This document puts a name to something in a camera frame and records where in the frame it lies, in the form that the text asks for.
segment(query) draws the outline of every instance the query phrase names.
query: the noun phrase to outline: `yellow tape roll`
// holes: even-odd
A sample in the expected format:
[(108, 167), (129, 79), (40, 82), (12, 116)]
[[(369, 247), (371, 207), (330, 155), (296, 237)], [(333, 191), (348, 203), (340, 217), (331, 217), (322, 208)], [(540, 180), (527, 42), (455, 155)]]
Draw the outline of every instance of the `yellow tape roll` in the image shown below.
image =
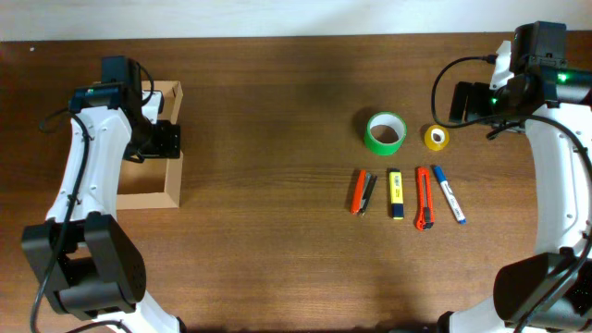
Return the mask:
[(427, 129), (424, 136), (424, 142), (427, 148), (437, 152), (442, 150), (448, 144), (450, 135), (448, 131), (440, 125), (432, 125)]

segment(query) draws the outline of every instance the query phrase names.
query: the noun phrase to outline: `white wall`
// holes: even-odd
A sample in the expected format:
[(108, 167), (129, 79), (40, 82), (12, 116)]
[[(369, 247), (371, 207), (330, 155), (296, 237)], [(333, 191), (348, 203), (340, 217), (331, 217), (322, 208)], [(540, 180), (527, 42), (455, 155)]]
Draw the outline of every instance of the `white wall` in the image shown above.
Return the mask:
[(0, 40), (592, 30), (592, 0), (0, 0)]

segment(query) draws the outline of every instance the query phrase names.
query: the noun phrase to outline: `marker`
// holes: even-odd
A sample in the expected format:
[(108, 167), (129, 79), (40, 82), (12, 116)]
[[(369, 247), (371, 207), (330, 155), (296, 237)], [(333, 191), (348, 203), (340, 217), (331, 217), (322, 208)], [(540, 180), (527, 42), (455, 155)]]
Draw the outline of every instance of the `marker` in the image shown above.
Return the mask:
[(403, 219), (403, 179), (401, 172), (392, 168), (388, 171), (390, 182), (390, 209), (392, 218)]
[(450, 205), (450, 209), (452, 209), (454, 217), (456, 217), (456, 220), (460, 224), (465, 224), (466, 218), (464, 217), (463, 211), (459, 206), (459, 202), (456, 201), (456, 198), (454, 197), (454, 193), (452, 193), (452, 189), (450, 188), (450, 184), (446, 180), (446, 176), (444, 176), (442, 168), (439, 166), (434, 166), (434, 173), (436, 174), (436, 179), (438, 180), (438, 183), (440, 183), (440, 187), (444, 192), (444, 196), (446, 196), (446, 199), (448, 200), (448, 204)]

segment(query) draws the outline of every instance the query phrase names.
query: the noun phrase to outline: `green tape roll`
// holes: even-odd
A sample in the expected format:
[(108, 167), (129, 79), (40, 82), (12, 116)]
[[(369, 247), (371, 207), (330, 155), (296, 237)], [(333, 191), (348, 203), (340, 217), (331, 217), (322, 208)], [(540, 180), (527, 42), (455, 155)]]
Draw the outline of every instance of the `green tape roll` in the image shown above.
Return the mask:
[[(394, 129), (399, 139), (393, 143), (383, 143), (377, 140), (372, 135), (372, 128), (379, 125), (385, 125)], [(380, 112), (373, 115), (370, 121), (368, 121), (364, 142), (372, 153), (387, 156), (395, 154), (399, 150), (399, 147), (403, 144), (403, 140), (405, 140), (405, 136), (407, 136), (407, 125), (405, 125), (401, 117), (391, 112)]]

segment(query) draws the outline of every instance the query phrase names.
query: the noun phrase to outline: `yellow highlighter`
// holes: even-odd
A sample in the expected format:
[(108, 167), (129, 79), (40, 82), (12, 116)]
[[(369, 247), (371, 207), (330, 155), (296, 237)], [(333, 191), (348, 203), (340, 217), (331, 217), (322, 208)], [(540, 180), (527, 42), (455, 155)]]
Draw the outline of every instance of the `yellow highlighter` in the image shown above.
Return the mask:
[(389, 170), (388, 181), (390, 182), (392, 218), (403, 219), (403, 179), (401, 172), (397, 168)]

